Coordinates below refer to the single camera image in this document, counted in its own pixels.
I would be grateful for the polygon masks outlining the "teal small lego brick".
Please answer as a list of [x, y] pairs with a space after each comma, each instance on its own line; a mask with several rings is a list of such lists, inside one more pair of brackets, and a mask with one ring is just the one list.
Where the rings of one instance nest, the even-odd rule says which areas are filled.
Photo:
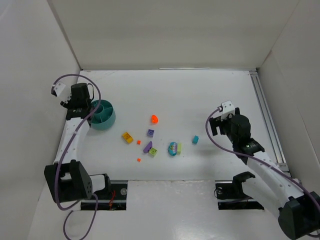
[[192, 143], [196, 145], [199, 142], [199, 136], [195, 135], [192, 139]]

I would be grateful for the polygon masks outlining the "yellow lego brick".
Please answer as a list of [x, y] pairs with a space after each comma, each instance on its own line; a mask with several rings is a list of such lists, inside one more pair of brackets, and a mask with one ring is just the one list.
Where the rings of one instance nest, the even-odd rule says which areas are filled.
[[128, 143], [132, 143], [134, 141], [133, 137], [128, 133], [128, 132], [124, 132], [122, 134], [122, 138]]

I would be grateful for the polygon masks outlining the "purple square lego brick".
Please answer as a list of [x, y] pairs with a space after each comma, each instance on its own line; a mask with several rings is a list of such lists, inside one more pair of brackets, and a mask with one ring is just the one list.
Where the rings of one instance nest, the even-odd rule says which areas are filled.
[[154, 131], [153, 129], [148, 129], [146, 135], [147, 135], [148, 137], [151, 137], [151, 138], [152, 138], [152, 137], [154, 136], [154, 133], [155, 133], [155, 131]]

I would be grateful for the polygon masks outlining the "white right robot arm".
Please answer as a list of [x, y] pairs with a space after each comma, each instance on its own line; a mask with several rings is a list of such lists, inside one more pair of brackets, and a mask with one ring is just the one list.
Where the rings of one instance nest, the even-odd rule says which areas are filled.
[[225, 152], [236, 155], [250, 171], [235, 175], [231, 182], [216, 183], [219, 200], [241, 201], [251, 198], [268, 210], [278, 221], [282, 232], [291, 240], [304, 236], [320, 237], [320, 196], [308, 191], [286, 175], [268, 156], [263, 146], [251, 136], [249, 119], [231, 102], [222, 103], [209, 115], [205, 130], [210, 140], [217, 134], [226, 136], [232, 149], [214, 142]]

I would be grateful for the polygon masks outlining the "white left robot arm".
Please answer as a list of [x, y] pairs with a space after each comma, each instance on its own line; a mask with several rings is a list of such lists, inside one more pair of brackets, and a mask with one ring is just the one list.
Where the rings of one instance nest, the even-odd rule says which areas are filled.
[[106, 173], [89, 175], [82, 165], [82, 145], [90, 128], [114, 121], [113, 108], [105, 100], [94, 101], [89, 84], [76, 83], [67, 90], [62, 82], [53, 85], [51, 93], [61, 99], [67, 109], [60, 145], [53, 164], [44, 169], [44, 176], [55, 203], [90, 200], [97, 196], [106, 199], [112, 192]]

